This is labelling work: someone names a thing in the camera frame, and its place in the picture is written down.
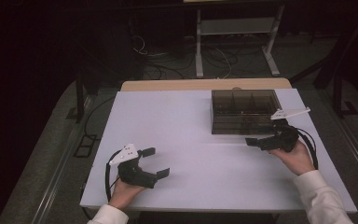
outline metal stand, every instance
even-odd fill
[[[311,65],[310,67],[306,68],[304,71],[298,73],[297,75],[290,77],[289,81],[290,84],[293,85],[293,83],[299,81],[301,78],[306,77],[307,75],[309,75],[310,73],[318,70],[319,68],[323,67],[325,64],[327,64],[328,62],[330,62],[331,56],[330,54],[327,55],[326,57],[324,57],[323,59],[321,59],[319,62]]]
[[[269,34],[267,45],[263,48],[269,70],[273,77],[278,77],[280,72],[272,58],[271,50],[274,45],[275,37],[281,23],[284,5],[279,6],[275,17],[251,18],[238,20],[210,20],[201,19],[200,10],[197,11],[197,52],[196,52],[196,71],[197,78],[203,78],[202,57],[200,52],[200,40],[202,35],[229,35],[229,34]]]

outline wire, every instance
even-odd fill
[[[231,54],[232,56],[231,57],[237,57],[237,56],[241,56],[241,55],[253,55],[255,53],[257,53],[258,51],[260,51],[260,48],[262,48],[265,44],[264,44],[264,41],[263,41],[263,44],[260,44],[260,47],[257,47],[257,50],[256,51],[252,51],[252,52],[248,52],[248,53],[240,53],[242,50],[244,49],[247,49],[246,48],[246,41],[247,39],[249,38],[250,35],[247,35],[244,39],[244,43],[240,45],[240,47],[237,49],[236,52],[234,53],[230,53],[230,52],[225,52],[225,54]],[[213,47],[209,47],[207,44],[205,44],[205,41],[203,41],[203,44],[202,44],[203,47],[206,47],[206,48],[210,48],[212,49]]]
[[[218,58],[218,57],[214,56],[209,50],[204,51],[204,52],[206,52],[206,54],[205,54],[206,57],[204,57],[204,58],[210,65],[213,65],[215,67],[220,67],[220,68],[226,68],[226,66],[219,66],[215,63],[212,63],[211,60],[216,61],[218,63],[227,64],[227,60],[229,60],[231,58],[234,58],[234,62],[230,62],[231,65],[238,63],[239,60],[235,54],[230,53],[228,51],[226,51],[225,53],[223,53],[222,50],[219,50],[219,51],[220,51],[220,54],[224,54],[223,58]]]
[[[307,133],[306,131],[302,130],[302,129],[299,129],[299,128],[297,128],[297,129],[298,129],[299,131],[301,131],[301,132],[305,133],[307,136],[309,136],[309,137],[310,137],[310,140],[312,140],[312,144],[313,144],[313,150],[314,150],[314,151],[316,151],[316,144],[315,144],[315,140],[313,140],[312,136],[311,136],[309,133]]]
[[[231,64],[230,64],[230,62],[228,61],[226,55],[225,55],[220,49],[218,49],[218,48],[215,48],[215,49],[216,49],[217,51],[219,51],[219,52],[223,55],[223,57],[225,57],[225,59],[226,59],[226,62],[227,62],[229,71],[228,71],[227,75],[225,75],[225,76],[223,77],[223,79],[225,79],[226,77],[228,77],[228,76],[231,74],[231,71],[232,71]]]
[[[147,57],[159,57],[163,55],[167,55],[169,52],[162,52],[162,53],[156,53],[156,54],[147,54]]]
[[[184,67],[170,68],[170,69],[174,69],[174,70],[185,70],[185,69],[189,68],[189,67],[191,66],[191,64],[193,64],[194,58],[195,58],[195,54],[193,54],[193,55],[191,56],[190,62],[189,62],[187,65],[185,65]],[[148,62],[148,63],[146,63],[146,65],[148,65],[148,64],[153,64],[153,65],[163,66],[163,65],[160,65],[160,64],[158,64],[158,63],[168,63],[168,61],[166,61],[166,62]]]
[[[183,67],[183,68],[176,68],[176,70],[184,70],[184,69],[187,69],[189,66],[191,66],[191,64],[194,61],[195,54],[192,53],[191,55],[192,55],[192,57],[191,57],[190,63],[187,66]],[[173,57],[172,59],[168,59],[168,60],[165,60],[165,61],[158,61],[158,59],[148,58],[148,62],[149,63],[171,63],[171,62],[178,61],[179,59],[180,58],[178,58],[178,57]]]
[[[250,73],[250,74],[253,74],[253,75],[258,75],[258,74],[266,71],[267,70],[266,66],[263,66],[263,68],[259,69],[258,71],[252,71],[252,70],[248,69],[248,67],[253,63],[253,61],[259,55],[259,53],[262,52],[261,50],[262,49],[260,48],[260,49],[258,49],[256,51],[253,51],[252,53],[249,53],[249,54],[240,54],[240,55],[246,55],[246,56],[253,55],[253,57],[251,57],[249,62],[247,62],[245,65],[242,65],[243,66],[242,69],[234,69],[233,68],[232,76],[234,75],[234,70],[240,71],[242,74]]]
[[[161,80],[162,75],[167,76],[167,73],[162,71],[160,68],[156,67],[158,71],[150,71],[150,72],[159,72],[158,78],[152,78],[148,71],[144,71],[145,74],[149,77],[150,80]]]
[[[139,36],[139,35],[135,35],[134,37],[142,40],[142,46],[141,46],[140,49],[136,49],[135,47],[132,47],[132,48],[133,48],[136,52],[138,52],[138,53],[140,53],[140,54],[142,54],[142,55],[147,55],[147,50],[144,49],[144,48],[145,48],[145,41],[144,41],[144,39],[143,39],[141,36]]]
[[[146,65],[148,65],[148,66],[153,66],[153,67],[156,67],[156,68],[161,68],[161,69],[166,69],[166,70],[173,71],[174,73],[176,73],[177,75],[179,75],[182,79],[186,79],[186,76],[185,76],[185,75],[183,75],[182,73],[180,73],[179,71],[177,71],[177,70],[182,70],[182,69],[173,69],[173,68],[169,68],[169,67],[166,67],[166,66],[163,66],[163,65],[159,65],[159,64],[155,64],[155,63],[147,63]]]
[[[94,109],[92,109],[92,111],[89,113],[89,116],[88,116],[87,119],[86,119],[86,122],[85,122],[85,125],[84,125],[84,129],[83,129],[84,135],[85,135],[89,140],[101,141],[101,138],[94,138],[94,137],[91,137],[90,134],[88,134],[88,132],[87,132],[87,125],[89,124],[89,120],[90,120],[92,114],[93,114],[98,108],[100,108],[102,105],[104,105],[104,104],[106,104],[107,102],[113,100],[114,98],[115,98],[115,97],[112,96],[112,97],[110,97],[109,99],[103,101],[102,103],[100,103],[99,105],[97,105]]]
[[[110,180],[110,164],[109,162],[120,152],[121,150],[113,153],[113,155],[110,157],[109,161],[106,163],[106,167],[105,167],[105,179],[104,179],[104,185],[105,185],[105,193],[106,193],[106,198],[107,201],[109,202],[112,195],[110,192],[110,189],[112,188],[112,186],[118,181],[118,179],[116,179],[116,181],[112,184],[112,186],[109,185],[109,180]]]
[[[110,189],[116,184],[116,182],[120,179],[120,176],[118,176],[115,180],[115,182],[113,182],[113,184],[110,186]]]

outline floor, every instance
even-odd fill
[[[204,78],[270,77],[261,48],[267,41],[264,35],[215,36],[202,40]],[[144,79],[196,78],[194,40],[185,40],[183,51],[172,53],[166,49],[137,49],[145,62]],[[272,55],[282,77],[290,78],[321,60],[334,46],[336,39],[317,39],[310,44],[309,35],[279,36]],[[315,90],[312,81],[317,71],[294,83],[337,167],[352,199],[358,208],[358,115],[339,119],[331,109],[331,88]],[[358,93],[350,83],[344,83],[344,101],[350,101],[358,111]],[[104,124],[117,89],[102,88],[86,100],[86,115],[80,123],[71,117],[76,107],[76,90],[72,84],[62,94],[31,159],[13,190],[0,223],[86,223],[95,211],[79,206],[82,186],[87,180],[93,157],[98,148],[95,142],[89,157],[77,158],[84,133],[102,136]],[[87,154],[81,148],[79,154]],[[133,223],[167,223],[165,214],[130,214]],[[271,217],[252,217],[236,214],[219,220],[216,214],[184,214],[185,220],[195,218],[199,223],[269,223]],[[358,213],[350,214],[358,223]],[[308,223],[305,212],[280,214],[276,223]]]

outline white table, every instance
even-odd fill
[[[283,109],[305,107],[295,89],[276,90]],[[121,91],[117,94],[80,205],[107,203],[104,169],[128,143],[157,153],[141,158],[146,172],[170,167],[171,174],[129,206],[142,211],[271,212],[302,210],[295,175],[244,136],[211,134],[211,91]],[[320,171],[348,212],[356,207],[308,114],[288,119],[312,135]],[[111,180],[117,175],[111,169]]]

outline wrist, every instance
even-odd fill
[[[303,175],[300,175],[296,177],[294,182],[301,195],[327,186],[327,183],[325,182],[321,172],[318,170],[309,171]]]
[[[118,202],[117,200],[110,200],[110,202],[108,203],[108,205],[115,207],[118,210],[123,210],[125,208],[124,204]]]
[[[297,175],[304,175],[306,173],[309,173],[311,171],[316,170],[313,166],[312,167],[308,167],[308,168],[304,168],[303,170],[300,170]]]

